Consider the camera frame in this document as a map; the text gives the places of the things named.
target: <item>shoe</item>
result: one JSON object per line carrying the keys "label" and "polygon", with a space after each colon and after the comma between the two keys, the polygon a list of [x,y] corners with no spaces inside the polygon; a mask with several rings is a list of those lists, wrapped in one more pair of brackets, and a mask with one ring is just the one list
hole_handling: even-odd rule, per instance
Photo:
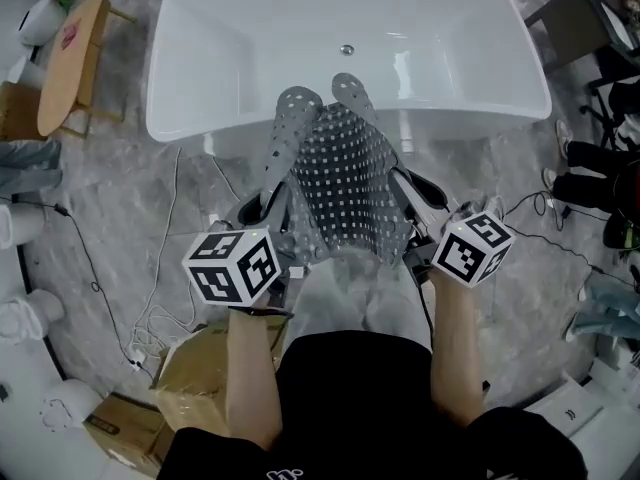
{"label": "shoe", "polygon": [[573,341],[576,341],[576,338],[578,337],[574,332],[573,332],[573,326],[575,324],[576,321],[576,317],[578,316],[578,313],[576,313],[575,315],[573,315],[571,317],[571,320],[569,320],[569,325],[567,325],[566,329],[564,330],[564,332],[562,333],[562,339],[564,339],[564,341],[566,341],[567,343],[571,343]]}
{"label": "shoe", "polygon": [[556,138],[558,139],[558,147],[560,148],[560,156],[567,160],[569,143],[573,140],[573,133],[567,127],[567,124],[558,119],[556,121]]}
{"label": "shoe", "polygon": [[589,281],[590,278],[591,278],[591,275],[587,276],[587,278],[584,280],[584,283],[582,283],[582,286],[580,287],[580,291],[578,291],[579,302],[584,302],[589,298],[589,294],[587,293],[587,282]]}
{"label": "shoe", "polygon": [[556,182],[558,174],[551,169],[542,169],[542,183],[549,192],[553,193],[553,184]]}

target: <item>gray marble floor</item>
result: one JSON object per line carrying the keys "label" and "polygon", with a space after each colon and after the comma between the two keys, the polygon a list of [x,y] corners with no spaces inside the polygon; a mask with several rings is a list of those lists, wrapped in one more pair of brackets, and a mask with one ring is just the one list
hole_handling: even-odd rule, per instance
{"label": "gray marble floor", "polygon": [[[518,0],[518,6],[526,17],[545,1]],[[116,111],[124,104],[126,120],[118,125],[92,120],[87,140],[57,136],[64,145],[65,177],[60,187],[41,197],[48,203],[60,202],[75,215],[126,345],[154,285],[174,194],[178,148],[154,142],[144,126],[146,72],[161,0],[111,2],[136,16],[139,23],[110,21],[96,82],[97,104]],[[535,37],[544,55],[544,34],[536,32]],[[38,62],[46,65],[47,57],[45,48]],[[542,167],[559,163],[554,136],[557,118],[565,119],[579,139],[594,140],[598,134],[591,120],[578,113],[578,106],[587,98],[584,83],[597,76],[593,60],[582,59],[549,79],[553,113],[546,121],[476,141],[433,142],[428,154],[405,162],[457,201],[497,192],[511,207],[543,188]],[[73,122],[78,124],[79,119],[74,117]],[[219,162],[241,197],[257,186],[248,167],[250,158]],[[178,197],[151,305],[161,304],[189,321],[192,308],[180,260],[195,233],[208,226],[209,214],[224,215],[235,198],[203,152],[183,150],[177,167]],[[572,216],[560,233],[549,214],[538,217],[526,203],[508,222],[615,268],[612,255],[601,245],[599,221]],[[67,316],[52,326],[50,337],[68,374],[103,393],[116,388],[147,398],[149,379],[123,363],[102,296],[90,287],[89,265],[71,222],[48,213],[43,235],[25,249],[34,285],[64,301]],[[588,369],[593,342],[567,344],[561,339],[576,310],[576,292],[588,272],[584,262],[540,240],[520,239],[499,273],[477,290],[491,404],[519,402],[556,381],[563,370],[581,375]],[[219,317],[197,300],[195,304],[196,322]],[[160,318],[153,325],[167,336],[183,333]],[[153,372],[157,362],[150,360],[146,366]]]}

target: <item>table leg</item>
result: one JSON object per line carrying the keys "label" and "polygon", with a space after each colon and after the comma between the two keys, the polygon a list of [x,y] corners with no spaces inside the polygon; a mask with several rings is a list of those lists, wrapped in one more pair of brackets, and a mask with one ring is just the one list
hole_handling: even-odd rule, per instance
{"label": "table leg", "polygon": [[116,123],[123,123],[124,116],[119,116],[116,114],[112,114],[111,112],[103,112],[102,110],[96,110],[92,107],[86,107],[82,105],[81,107],[87,114],[92,115],[94,117],[100,117],[104,119],[110,119],[111,121],[115,121]]}
{"label": "table leg", "polygon": [[540,9],[538,9],[536,12],[534,12],[531,16],[529,16],[526,20],[524,20],[524,24],[526,25],[527,28],[531,27],[531,25],[533,25],[535,22],[539,21],[540,19],[542,19],[542,15],[543,15],[543,11],[544,11],[544,6],[541,7]]}
{"label": "table leg", "polygon": [[85,130],[84,133],[80,133],[80,132],[77,132],[75,130],[72,130],[71,128],[67,128],[66,126],[61,126],[58,129],[62,130],[65,133],[68,133],[69,135],[73,135],[74,137],[79,137],[81,139],[86,139],[87,138],[87,131],[86,130]]}
{"label": "table leg", "polygon": [[556,69],[559,69],[559,68],[565,66],[566,64],[567,64],[566,62],[561,62],[559,60],[554,60],[554,61],[551,61],[551,62],[547,62],[544,66],[542,66],[542,69],[544,70],[545,76],[549,76]]}
{"label": "table leg", "polygon": [[122,11],[119,11],[118,9],[114,9],[113,7],[111,9],[109,9],[109,12],[111,14],[115,14],[116,16],[119,16],[120,18],[122,18],[123,20],[127,20],[130,21],[131,23],[135,23],[138,20],[136,18],[134,18],[133,16],[131,16],[130,14],[124,13]]}

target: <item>cardboard box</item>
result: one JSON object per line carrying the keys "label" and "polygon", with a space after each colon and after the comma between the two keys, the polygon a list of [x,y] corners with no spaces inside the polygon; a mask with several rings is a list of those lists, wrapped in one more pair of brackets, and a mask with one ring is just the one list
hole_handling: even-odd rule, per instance
{"label": "cardboard box", "polygon": [[[266,317],[272,355],[280,364],[282,317]],[[151,384],[156,405],[173,431],[194,427],[228,436],[225,417],[228,325],[207,326],[163,351],[164,360]]]}
{"label": "cardboard box", "polygon": [[38,131],[40,91],[26,85],[0,84],[0,140],[47,140]]}
{"label": "cardboard box", "polygon": [[84,426],[112,459],[155,478],[174,438],[155,407],[112,393]]}

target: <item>white cable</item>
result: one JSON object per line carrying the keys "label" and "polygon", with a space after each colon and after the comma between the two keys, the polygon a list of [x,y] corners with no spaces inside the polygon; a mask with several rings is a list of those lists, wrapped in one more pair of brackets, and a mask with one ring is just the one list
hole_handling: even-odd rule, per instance
{"label": "white cable", "polygon": [[229,178],[227,178],[224,175],[224,173],[222,172],[222,169],[220,169],[220,166],[218,165],[218,162],[216,161],[216,157],[211,155],[211,160],[213,160],[213,165],[216,166],[216,168],[218,169],[218,172],[220,173],[220,176],[222,176],[222,179],[227,184],[227,187],[229,188],[229,192],[231,192],[233,194],[233,197],[235,197],[238,201],[240,201],[240,198],[238,197],[238,194],[236,194],[235,190],[233,190],[233,188],[231,187],[231,183],[229,183]]}
{"label": "white cable", "polygon": [[[167,224],[165,226],[164,236],[162,237],[162,244],[160,245],[160,250],[158,252],[158,259],[156,262],[156,269],[155,269],[155,275],[153,280],[153,289],[151,290],[151,293],[149,293],[149,296],[147,297],[147,301],[145,303],[145,306],[142,312],[140,313],[140,315],[134,322],[133,327],[131,328],[129,342],[127,343],[127,347],[126,347],[127,349],[130,349],[134,345],[137,345],[141,347],[149,357],[152,357],[155,359],[159,359],[160,356],[157,354],[150,353],[147,347],[156,347],[157,349],[161,350],[165,348],[167,344],[154,331],[153,326],[151,326],[150,324],[151,318],[164,318],[166,320],[169,320],[172,323],[174,323],[176,326],[180,327],[186,333],[190,332],[188,327],[191,326],[196,319],[195,305],[193,303],[193,297],[191,296],[191,282],[189,282],[188,290],[189,290],[189,299],[191,300],[191,307],[192,307],[193,313],[191,315],[191,319],[189,322],[182,322],[178,320],[167,309],[165,309],[164,307],[158,304],[154,305],[153,307],[151,307],[151,309],[149,309],[149,307],[151,306],[151,300],[153,299],[153,296],[156,293],[156,290],[158,289],[158,280],[160,277],[160,259],[162,258],[162,252],[164,251],[164,246],[167,243],[167,237],[169,236],[169,226],[171,225],[171,218],[173,216],[173,209],[176,204],[176,199],[178,198],[178,161],[180,159],[181,152],[182,152],[182,148],[179,148],[178,154],[176,155],[175,167],[173,170],[173,199],[171,201],[171,206],[169,207],[169,216],[167,218]],[[152,313],[154,310],[156,310],[156,308],[162,309],[162,311],[164,311],[166,315],[153,315]],[[147,314],[147,310],[149,310],[149,314],[147,316],[147,321],[145,325],[144,326],[138,325],[140,321],[144,318],[145,314]],[[146,335],[148,339],[147,340],[140,339],[138,336],[138,333],[142,333],[143,335]]]}

